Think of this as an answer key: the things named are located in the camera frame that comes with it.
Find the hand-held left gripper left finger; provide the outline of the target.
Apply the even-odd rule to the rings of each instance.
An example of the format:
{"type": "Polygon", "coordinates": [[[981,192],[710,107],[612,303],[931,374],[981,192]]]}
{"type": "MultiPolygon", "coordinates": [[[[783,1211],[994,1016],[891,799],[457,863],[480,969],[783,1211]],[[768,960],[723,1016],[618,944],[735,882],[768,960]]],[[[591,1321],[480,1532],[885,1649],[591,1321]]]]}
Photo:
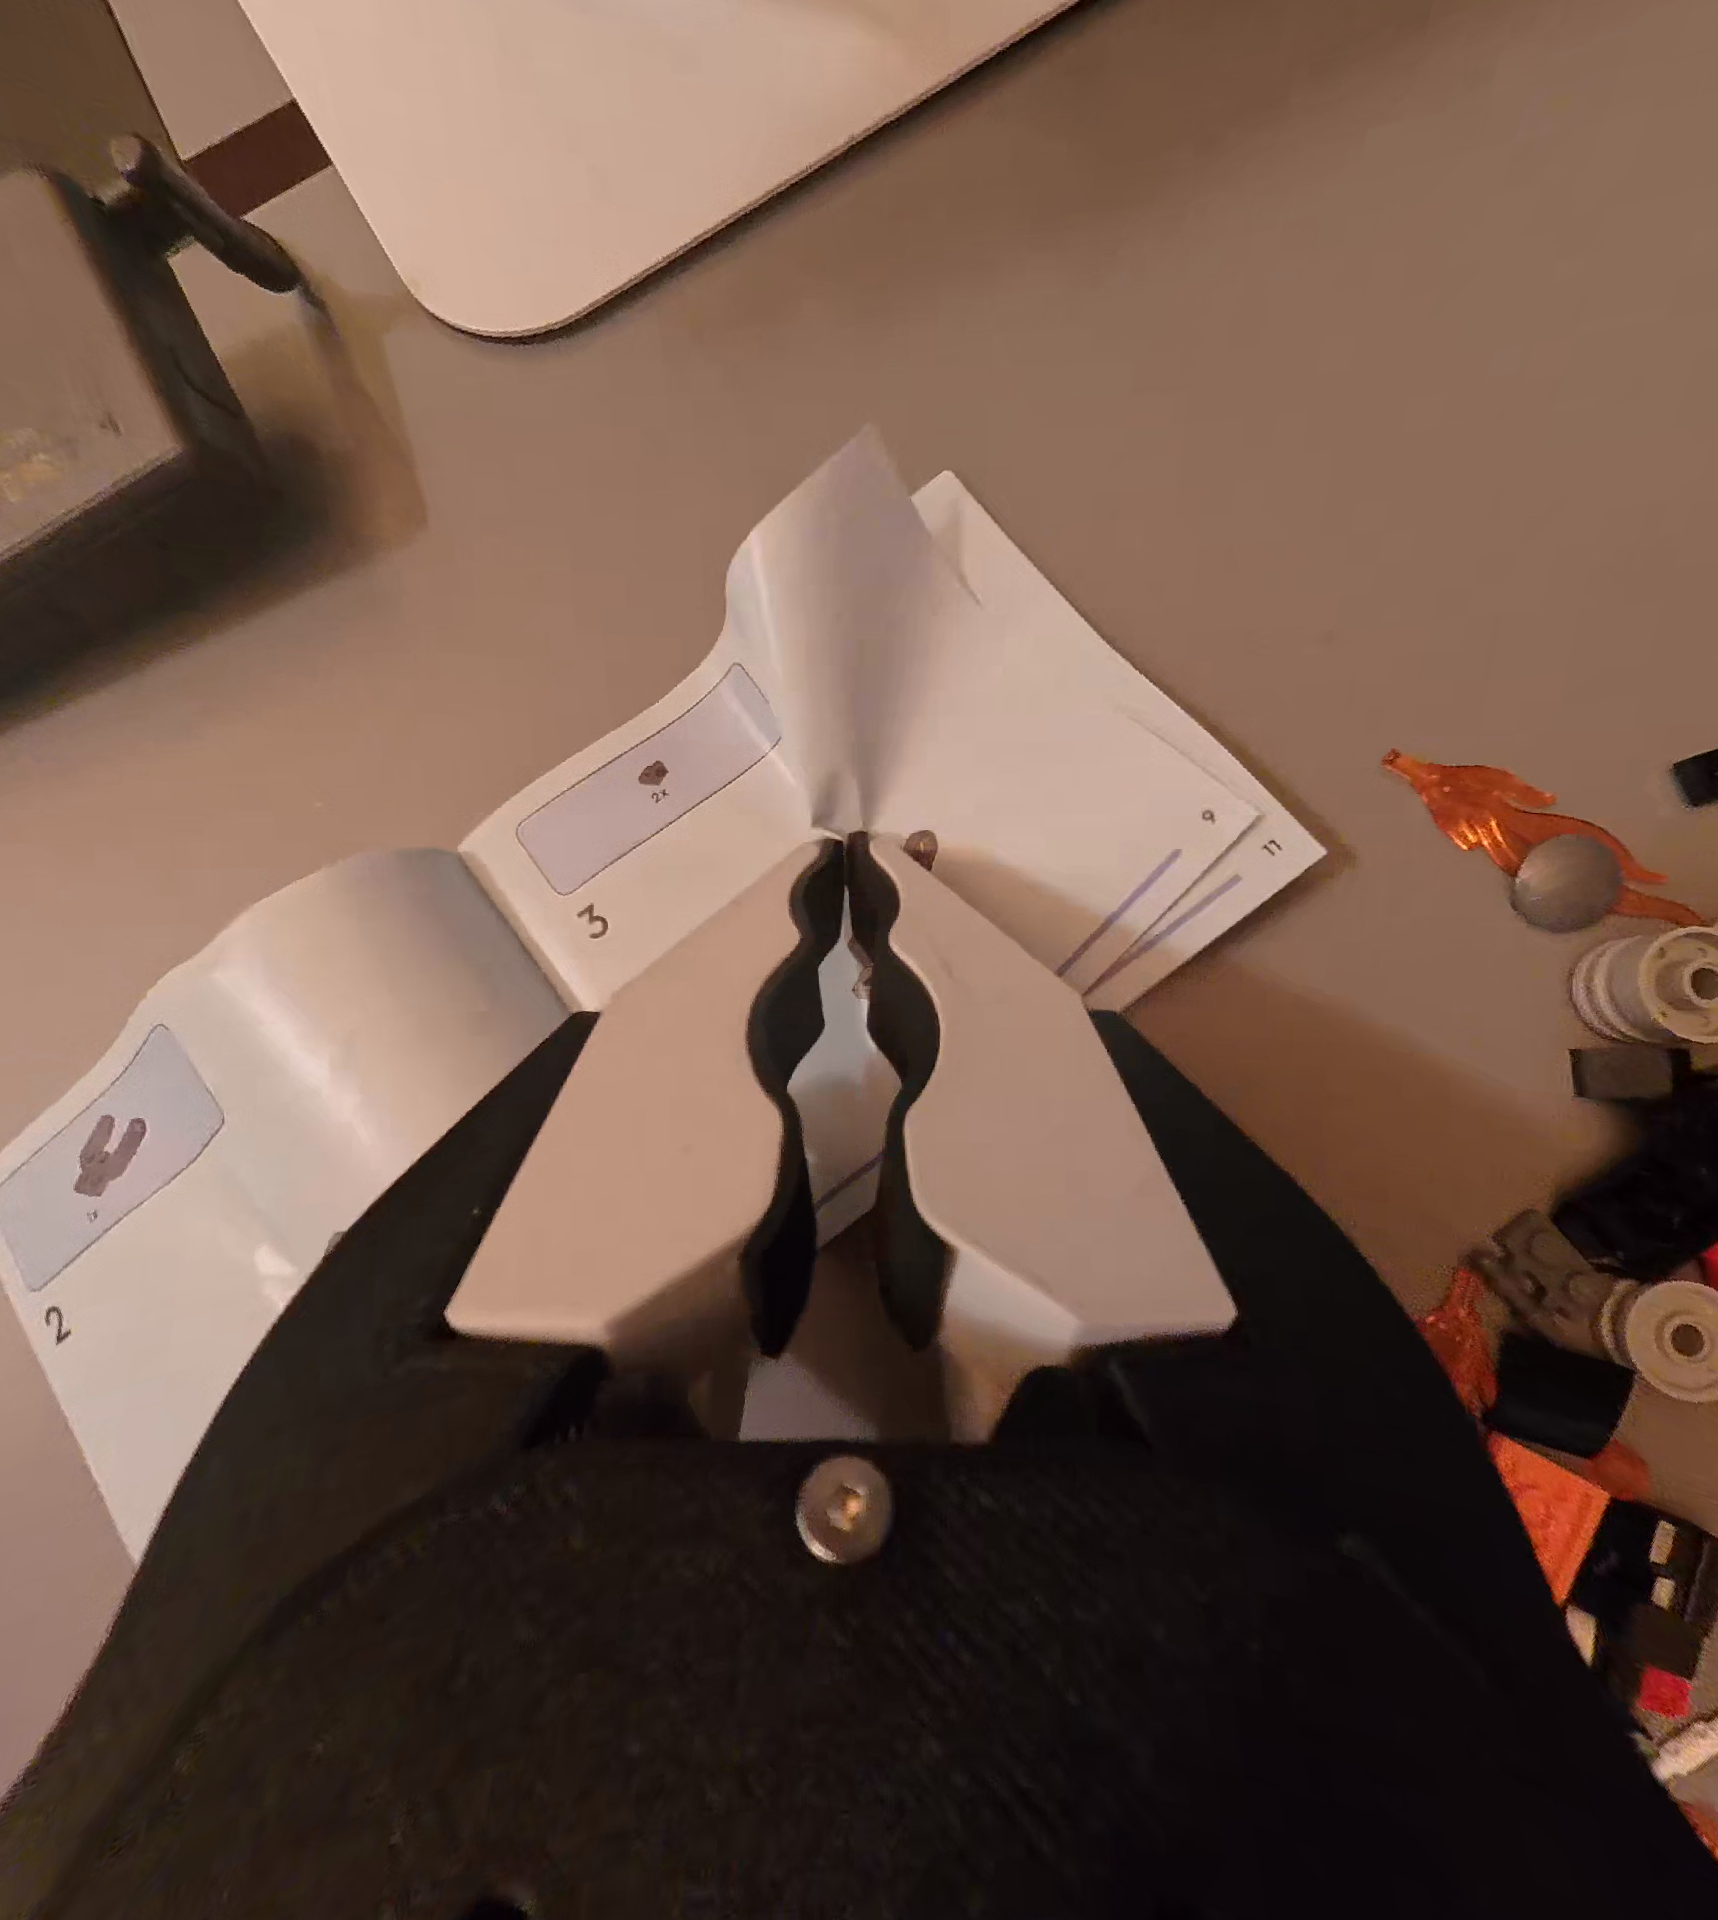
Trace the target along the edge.
{"type": "Polygon", "coordinates": [[[703,1380],[782,1354],[819,1211],[794,1072],[825,1034],[847,844],[810,836],[591,1025],[444,1321],[703,1380]]]}

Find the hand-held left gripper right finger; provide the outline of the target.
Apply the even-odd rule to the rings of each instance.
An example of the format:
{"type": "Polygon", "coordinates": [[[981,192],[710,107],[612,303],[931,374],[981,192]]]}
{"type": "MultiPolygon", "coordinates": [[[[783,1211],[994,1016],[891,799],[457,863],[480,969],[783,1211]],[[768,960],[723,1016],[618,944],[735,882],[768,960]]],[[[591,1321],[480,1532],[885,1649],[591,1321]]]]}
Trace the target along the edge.
{"type": "Polygon", "coordinates": [[[895,1072],[876,1184],[891,1325],[952,1435],[1039,1370],[1221,1337],[1231,1294],[1074,985],[872,832],[847,841],[869,1036],[895,1072]]]}

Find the instruction booklet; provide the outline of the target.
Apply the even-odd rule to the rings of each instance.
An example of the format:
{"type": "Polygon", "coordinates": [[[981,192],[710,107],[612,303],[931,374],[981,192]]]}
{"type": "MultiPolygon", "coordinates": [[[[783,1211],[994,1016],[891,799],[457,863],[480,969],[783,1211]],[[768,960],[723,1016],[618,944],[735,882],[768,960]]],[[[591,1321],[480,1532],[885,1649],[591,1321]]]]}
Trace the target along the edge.
{"type": "Polygon", "coordinates": [[[246,908],[0,1149],[0,1281],[127,1560],[328,1246],[812,831],[935,832],[1098,1013],[1323,860],[953,471],[909,492],[849,440],[741,540],[664,701],[462,851],[246,908]]]}

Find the transparent orange lego flame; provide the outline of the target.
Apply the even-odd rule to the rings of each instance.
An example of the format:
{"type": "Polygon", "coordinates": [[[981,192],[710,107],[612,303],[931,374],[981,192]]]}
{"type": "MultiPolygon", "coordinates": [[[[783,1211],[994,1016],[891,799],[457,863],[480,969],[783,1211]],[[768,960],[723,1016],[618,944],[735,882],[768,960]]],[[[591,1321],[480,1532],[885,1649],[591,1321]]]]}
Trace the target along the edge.
{"type": "Polygon", "coordinates": [[[1679,898],[1664,898],[1664,875],[1647,872],[1624,836],[1609,831],[1555,813],[1555,797],[1520,781],[1515,772],[1485,762],[1431,762],[1419,755],[1389,751],[1381,768],[1412,783],[1436,831],[1453,844],[1485,855],[1505,882],[1520,860],[1555,832],[1588,832],[1606,841],[1624,863],[1624,897],[1614,922],[1654,922],[1674,929],[1706,923],[1706,918],[1679,898]]]}

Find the grey lego dome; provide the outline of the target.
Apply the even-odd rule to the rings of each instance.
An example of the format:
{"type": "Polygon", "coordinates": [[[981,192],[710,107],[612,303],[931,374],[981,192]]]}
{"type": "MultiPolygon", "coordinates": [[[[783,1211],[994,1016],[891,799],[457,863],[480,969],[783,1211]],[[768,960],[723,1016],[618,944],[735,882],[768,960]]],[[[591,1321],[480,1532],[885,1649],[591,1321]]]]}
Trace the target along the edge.
{"type": "Polygon", "coordinates": [[[1511,912],[1539,933],[1587,933],[1617,912],[1617,855],[1588,832],[1555,832],[1520,860],[1511,912]]]}

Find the pile of mixed lego pieces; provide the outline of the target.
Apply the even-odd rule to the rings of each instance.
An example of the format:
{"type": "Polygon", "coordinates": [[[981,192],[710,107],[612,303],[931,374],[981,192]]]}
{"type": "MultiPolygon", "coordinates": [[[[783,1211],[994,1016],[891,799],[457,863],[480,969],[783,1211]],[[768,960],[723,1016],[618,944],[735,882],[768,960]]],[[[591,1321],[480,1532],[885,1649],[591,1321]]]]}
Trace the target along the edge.
{"type": "Polygon", "coordinates": [[[1583,1661],[1629,1711],[1664,1786],[1718,1764],[1718,1707],[1695,1711],[1718,1631],[1718,1532],[1651,1502],[1617,1426],[1634,1388],[1718,1408],[1718,1063],[1703,1063],[1706,1048],[1573,1048],[1577,1098],[1634,1110],[1629,1149],[1549,1211],[1494,1226],[1419,1317],[1583,1661]]]}

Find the light grey lego wheel hub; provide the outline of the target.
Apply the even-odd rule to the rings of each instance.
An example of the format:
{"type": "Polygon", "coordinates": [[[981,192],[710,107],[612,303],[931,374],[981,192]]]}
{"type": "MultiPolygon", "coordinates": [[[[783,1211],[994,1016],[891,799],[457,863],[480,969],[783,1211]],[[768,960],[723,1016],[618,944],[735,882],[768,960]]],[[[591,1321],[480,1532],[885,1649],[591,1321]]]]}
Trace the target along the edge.
{"type": "Polygon", "coordinates": [[[1573,967],[1568,999],[1609,1047],[1718,1047],[1718,929],[1600,941],[1573,967]]]}

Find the white laptop stand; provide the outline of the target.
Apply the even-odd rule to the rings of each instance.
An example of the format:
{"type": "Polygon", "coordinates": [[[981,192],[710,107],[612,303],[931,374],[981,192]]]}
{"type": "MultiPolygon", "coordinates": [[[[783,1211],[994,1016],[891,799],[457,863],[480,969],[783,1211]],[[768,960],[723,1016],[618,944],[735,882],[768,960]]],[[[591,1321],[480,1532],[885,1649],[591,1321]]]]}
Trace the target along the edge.
{"type": "Polygon", "coordinates": [[[413,303],[579,325],[1064,0],[251,0],[413,303]]]}

